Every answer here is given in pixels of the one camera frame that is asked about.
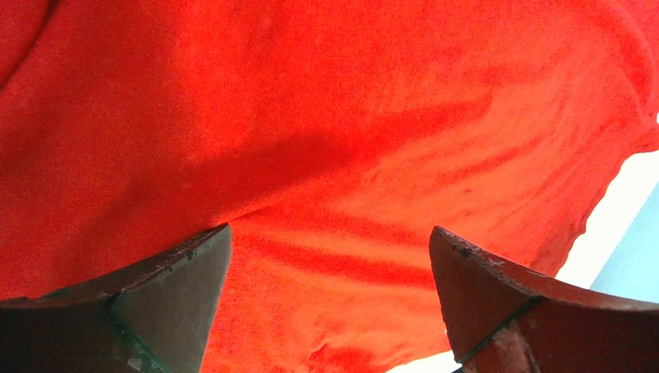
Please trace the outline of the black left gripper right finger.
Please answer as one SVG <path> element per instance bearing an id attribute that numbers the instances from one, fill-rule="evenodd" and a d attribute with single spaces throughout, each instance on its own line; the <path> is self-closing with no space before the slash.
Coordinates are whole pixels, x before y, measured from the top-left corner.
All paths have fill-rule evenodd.
<path id="1" fill-rule="evenodd" d="M 658 306 L 564 283 L 442 228 L 429 253 L 462 372 L 656 372 Z"/>

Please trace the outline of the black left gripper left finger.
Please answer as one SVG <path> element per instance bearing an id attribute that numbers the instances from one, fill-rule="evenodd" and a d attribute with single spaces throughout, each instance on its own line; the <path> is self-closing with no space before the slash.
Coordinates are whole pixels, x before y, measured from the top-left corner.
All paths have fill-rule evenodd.
<path id="1" fill-rule="evenodd" d="M 3 372 L 198 372 L 232 254 L 227 225 L 39 298 L 1 303 Z"/>

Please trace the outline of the red t-shirt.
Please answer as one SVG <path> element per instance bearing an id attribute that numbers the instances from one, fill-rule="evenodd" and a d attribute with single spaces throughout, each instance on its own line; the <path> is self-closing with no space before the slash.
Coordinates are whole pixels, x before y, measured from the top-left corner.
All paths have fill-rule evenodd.
<path id="1" fill-rule="evenodd" d="M 657 112 L 656 1 L 3 1 L 1 296 L 226 222 L 205 371 L 384 372 L 434 226 L 554 275 Z"/>

